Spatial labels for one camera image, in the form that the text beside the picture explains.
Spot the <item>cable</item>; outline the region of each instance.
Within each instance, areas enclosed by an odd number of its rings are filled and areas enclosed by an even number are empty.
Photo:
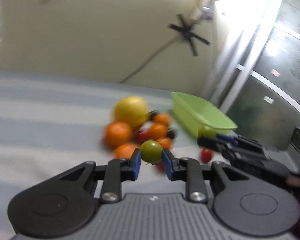
[[[164,51],[167,47],[175,43],[178,39],[180,39],[180,35],[174,37],[172,40],[168,41],[166,44],[161,46],[157,51],[155,51],[146,61],[138,67],[135,71],[133,71],[131,74],[129,74],[127,77],[122,79],[119,83],[125,83],[128,79],[132,78],[134,75],[139,73],[141,70],[143,70],[158,54],[160,54],[162,51]]]

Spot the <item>beige wall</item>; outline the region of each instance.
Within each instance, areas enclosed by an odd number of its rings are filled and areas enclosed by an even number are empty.
[[[199,56],[179,40],[127,83],[198,94],[230,27],[251,13],[242,1],[216,2],[215,35],[211,23],[196,25],[194,32],[212,42],[195,41]],[[196,3],[0,0],[0,70],[120,82],[177,35],[168,24],[179,25],[176,14],[189,17]]]

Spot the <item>dark purple fruit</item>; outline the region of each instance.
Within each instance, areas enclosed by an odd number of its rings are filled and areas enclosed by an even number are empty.
[[[157,114],[159,114],[159,111],[157,111],[157,110],[153,110],[153,111],[149,112],[149,119],[150,119],[150,121],[153,121],[154,117]]]
[[[169,128],[167,137],[173,140],[176,136],[177,136],[177,130],[173,128]]]

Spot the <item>pile of fruit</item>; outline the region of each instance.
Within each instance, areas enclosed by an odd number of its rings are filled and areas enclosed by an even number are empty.
[[[114,149],[114,158],[130,158],[136,148],[147,163],[158,163],[163,148],[172,148],[175,129],[169,128],[171,117],[166,113],[149,112],[147,102],[141,97],[127,97],[114,107],[115,122],[104,131],[104,143]],[[148,129],[142,126],[152,121]]]

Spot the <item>yellow fruit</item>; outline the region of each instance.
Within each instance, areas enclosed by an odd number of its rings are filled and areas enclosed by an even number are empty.
[[[141,97],[127,97],[120,100],[114,107],[116,121],[126,122],[133,129],[148,121],[149,107]]]

